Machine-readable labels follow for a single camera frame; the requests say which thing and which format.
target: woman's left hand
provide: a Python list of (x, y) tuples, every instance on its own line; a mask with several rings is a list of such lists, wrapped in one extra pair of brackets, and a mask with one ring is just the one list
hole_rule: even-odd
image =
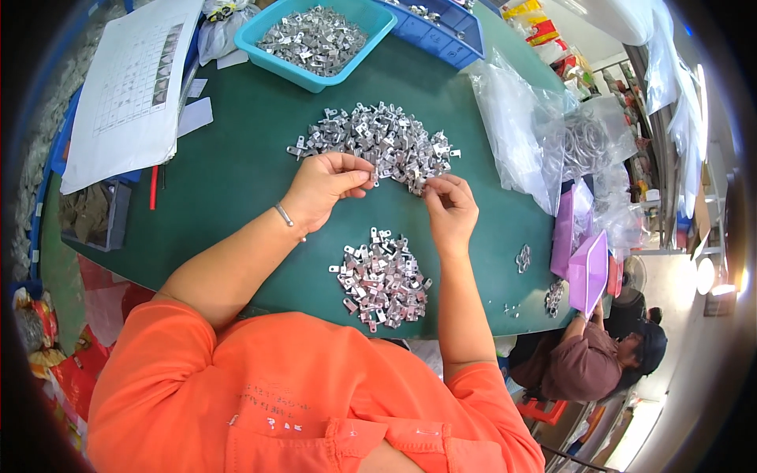
[(305, 159), (281, 205), (306, 233), (320, 229), (345, 197), (363, 198), (373, 188), (373, 165), (352, 154), (329, 152)]

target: green work table surface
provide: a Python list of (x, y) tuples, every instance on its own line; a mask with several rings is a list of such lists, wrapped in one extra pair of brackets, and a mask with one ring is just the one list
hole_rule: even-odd
[[(495, 45), (531, 84), (559, 90), (562, 83), (529, 46), (486, 8), (476, 5), (491, 52)], [(286, 192), (300, 164), (285, 149), (323, 118), (323, 109), (352, 110), (357, 102), (384, 101), (415, 114), (429, 133), (440, 129), (462, 158), (452, 172), (467, 179), (481, 210), (470, 242), (476, 283), (494, 335), (514, 335), (565, 326), (567, 292), (556, 319), (544, 310), (545, 291), (555, 280), (549, 271), (554, 218), (529, 195), (500, 187), (478, 106), (466, 74), (392, 35), (339, 86), (319, 94), (251, 63), (216, 70), (203, 96), (213, 105), (214, 121), (183, 136), (166, 166), (166, 189), (158, 189), (157, 209), (148, 209), (149, 170), (132, 186), (124, 246), (102, 253), (70, 243), (90, 260), (124, 278), (157, 290), (187, 259), (241, 228), (271, 208)], [(328, 272), (342, 261), (342, 248), (369, 242), (369, 229), (389, 229), (409, 239), (420, 271), (439, 280), (438, 255), (423, 200), (390, 179), (364, 199), (340, 201), (323, 228), (308, 235), (263, 283), (251, 306), (269, 312), (297, 310), (368, 334), (349, 316), (344, 292)], [(531, 247), (531, 267), (518, 274), (515, 262), (523, 244)], [(376, 336), (434, 338), (438, 284), (429, 291), (424, 319), (394, 330), (380, 325)], [(516, 306), (503, 313), (503, 306)]]

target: silver bracelet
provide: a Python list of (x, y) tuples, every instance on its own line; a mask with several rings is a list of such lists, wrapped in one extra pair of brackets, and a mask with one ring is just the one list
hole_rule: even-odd
[[(284, 207), (282, 207), (281, 202), (276, 202), (276, 209), (279, 211), (279, 215), (282, 216), (287, 226), (294, 226), (294, 222), (292, 222), (289, 218), (289, 215), (287, 215), (286, 210), (284, 210)], [(307, 238), (302, 237), (301, 241), (304, 243), (305, 241), (307, 241)]]

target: pink plastic basket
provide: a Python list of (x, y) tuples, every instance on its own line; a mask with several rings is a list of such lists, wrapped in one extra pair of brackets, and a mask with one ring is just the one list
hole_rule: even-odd
[(589, 237), (575, 251), (568, 264), (568, 303), (589, 313), (607, 286), (607, 233)]
[[(565, 194), (560, 196), (560, 207), (555, 219), (555, 230), (552, 234), (552, 260), (550, 271), (560, 278), (568, 278), (568, 263), (573, 249), (573, 193), (575, 184)], [(586, 241), (589, 235), (581, 235), (580, 243)]]

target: white paper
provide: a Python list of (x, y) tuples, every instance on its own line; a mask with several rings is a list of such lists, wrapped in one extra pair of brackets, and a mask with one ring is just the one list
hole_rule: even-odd
[(216, 68), (223, 69), (224, 67), (235, 66), (249, 60), (250, 56), (248, 56), (246, 52), (242, 51), (241, 49), (237, 49), (236, 51), (232, 51), (222, 58), (216, 59)]
[(182, 116), (179, 118), (179, 128), (176, 137), (181, 138), (189, 132), (194, 132), (201, 126), (213, 122), (213, 108), (210, 106), (210, 97), (202, 98), (184, 107)]
[(205, 84), (207, 84), (207, 79), (193, 79), (192, 84), (189, 85), (187, 97), (200, 98), (200, 95), (202, 95), (202, 89), (205, 88)]
[(87, 73), (61, 192), (176, 153), (184, 60), (202, 0), (155, 0), (109, 22)]

